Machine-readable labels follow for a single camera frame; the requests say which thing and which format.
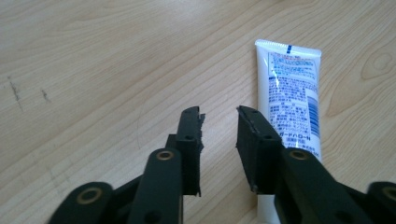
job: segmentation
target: light wood surface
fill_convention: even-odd
[[[254,41],[321,49],[323,163],[362,191],[396,182],[396,2],[0,2],[0,223],[44,223],[90,181],[143,172],[180,112],[206,113],[202,198],[185,223],[255,223],[235,149],[257,106]]]

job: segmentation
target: white tube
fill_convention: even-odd
[[[321,161],[318,81],[321,51],[257,40],[259,111],[282,137]],[[273,195],[258,198],[260,223],[279,223]]]

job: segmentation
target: wooden table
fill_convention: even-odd
[[[0,223],[43,223],[75,187],[143,172],[180,112],[206,113],[185,223],[255,223],[235,149],[257,106],[258,38],[322,50],[323,163],[396,182],[396,2],[2,1]]]

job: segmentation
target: scratch mark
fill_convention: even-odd
[[[43,93],[43,97],[44,97],[44,99],[46,100],[46,102],[47,102],[47,103],[50,103],[50,99],[49,99],[47,93],[46,93],[43,89],[41,89],[41,93]]]
[[[21,99],[21,97],[19,95],[20,91],[17,89],[15,84],[11,81],[11,77],[7,77],[7,78],[8,78],[9,85],[11,86],[11,89],[14,92],[15,100],[18,102],[18,105],[20,106],[20,109],[23,112],[22,105],[20,102],[20,99]]]

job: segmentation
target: blue stripe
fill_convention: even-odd
[[[288,51],[286,53],[290,53],[291,51],[291,45],[288,46]]]

